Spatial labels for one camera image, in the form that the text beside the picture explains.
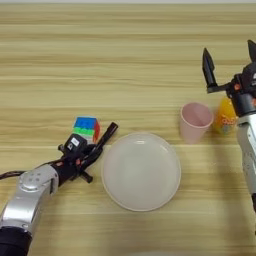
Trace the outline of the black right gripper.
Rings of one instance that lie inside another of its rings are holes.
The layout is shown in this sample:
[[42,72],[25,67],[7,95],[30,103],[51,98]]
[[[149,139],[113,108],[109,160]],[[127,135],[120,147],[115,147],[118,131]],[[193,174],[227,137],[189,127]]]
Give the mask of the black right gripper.
[[[256,43],[248,40],[249,56],[252,62],[256,62]],[[207,49],[203,50],[202,70],[206,81],[208,93],[227,91],[230,84],[218,85],[214,75],[214,62]],[[252,92],[247,92],[242,86],[241,75],[236,74],[232,79],[231,101],[238,117],[256,113],[256,97]]]

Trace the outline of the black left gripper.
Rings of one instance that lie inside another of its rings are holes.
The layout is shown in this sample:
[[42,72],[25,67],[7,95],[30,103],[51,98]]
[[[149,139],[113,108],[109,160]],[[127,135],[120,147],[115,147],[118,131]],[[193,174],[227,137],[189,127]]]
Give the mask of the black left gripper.
[[81,156],[75,159],[62,157],[50,163],[59,177],[59,183],[64,184],[69,180],[75,180],[78,177],[85,179],[87,183],[93,181],[93,177],[86,172],[102,154],[102,148],[96,148],[95,144],[88,144],[81,153]]

